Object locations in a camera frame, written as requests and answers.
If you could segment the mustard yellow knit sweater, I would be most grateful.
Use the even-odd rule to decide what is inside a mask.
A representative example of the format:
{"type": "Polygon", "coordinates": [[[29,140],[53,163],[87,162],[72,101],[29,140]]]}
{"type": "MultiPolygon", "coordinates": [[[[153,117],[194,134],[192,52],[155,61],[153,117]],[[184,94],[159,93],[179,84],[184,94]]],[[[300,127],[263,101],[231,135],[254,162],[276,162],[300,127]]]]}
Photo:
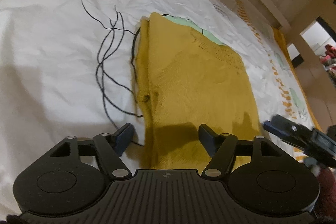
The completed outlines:
{"type": "Polygon", "coordinates": [[[136,155],[147,169],[202,171],[210,156],[198,128],[252,140],[260,121],[240,56],[197,30],[159,13],[141,21],[135,59],[137,103],[145,144],[136,155]]]}

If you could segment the white leaf-print bed sheet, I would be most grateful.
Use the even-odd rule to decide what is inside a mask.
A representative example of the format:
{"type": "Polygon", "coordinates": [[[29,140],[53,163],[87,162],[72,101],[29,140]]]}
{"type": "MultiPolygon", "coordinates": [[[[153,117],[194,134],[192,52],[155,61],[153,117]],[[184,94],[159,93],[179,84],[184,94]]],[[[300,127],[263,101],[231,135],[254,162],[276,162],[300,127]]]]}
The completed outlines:
{"type": "Polygon", "coordinates": [[[244,63],[259,119],[314,125],[271,26],[237,0],[1,0],[1,217],[19,213],[18,174],[69,135],[91,138],[130,122],[123,161],[139,167],[144,121],[135,104],[133,35],[151,13],[188,24],[244,63]]]}

